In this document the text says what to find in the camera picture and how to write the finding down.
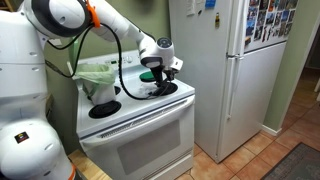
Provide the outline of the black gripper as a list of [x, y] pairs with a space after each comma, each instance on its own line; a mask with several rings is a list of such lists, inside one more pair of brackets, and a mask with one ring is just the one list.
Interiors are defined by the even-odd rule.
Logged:
[[[174, 79], [174, 76], [176, 74], [176, 71], [174, 69], [165, 70], [162, 66], [158, 66], [151, 69], [151, 72], [153, 74], [153, 77], [155, 78], [156, 82], [158, 83], [157, 89], [154, 92], [154, 95], [160, 95], [164, 92], [164, 89], [172, 90], [173, 89], [173, 83], [171, 82]], [[166, 75], [166, 85], [163, 82], [163, 76], [162, 74]]]

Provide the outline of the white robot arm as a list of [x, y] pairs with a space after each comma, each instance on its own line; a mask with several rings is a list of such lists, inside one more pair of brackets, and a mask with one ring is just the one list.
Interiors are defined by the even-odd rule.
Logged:
[[173, 42], [156, 39], [106, 0], [23, 0], [0, 11], [0, 173], [7, 180], [74, 180], [60, 134], [46, 115], [51, 92], [46, 45], [91, 30], [106, 41], [129, 37], [141, 64], [169, 70]]

